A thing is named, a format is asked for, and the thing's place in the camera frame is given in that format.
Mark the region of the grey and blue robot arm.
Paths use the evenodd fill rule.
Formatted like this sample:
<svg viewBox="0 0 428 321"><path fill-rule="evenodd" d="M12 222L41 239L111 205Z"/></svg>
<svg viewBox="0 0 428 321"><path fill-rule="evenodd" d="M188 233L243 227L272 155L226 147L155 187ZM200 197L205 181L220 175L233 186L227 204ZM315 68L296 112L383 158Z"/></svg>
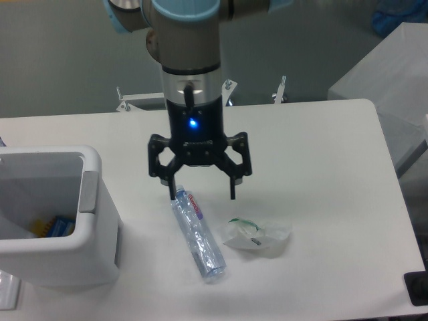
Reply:
<svg viewBox="0 0 428 321"><path fill-rule="evenodd" d="M248 136L227 136L219 26L255 13L284 8L287 1L105 1L119 33L148 31L146 48L161 66L171 137L153 134L148 173L176 197L175 174L183 166L216 166L231 188L252 173Z"/></svg>

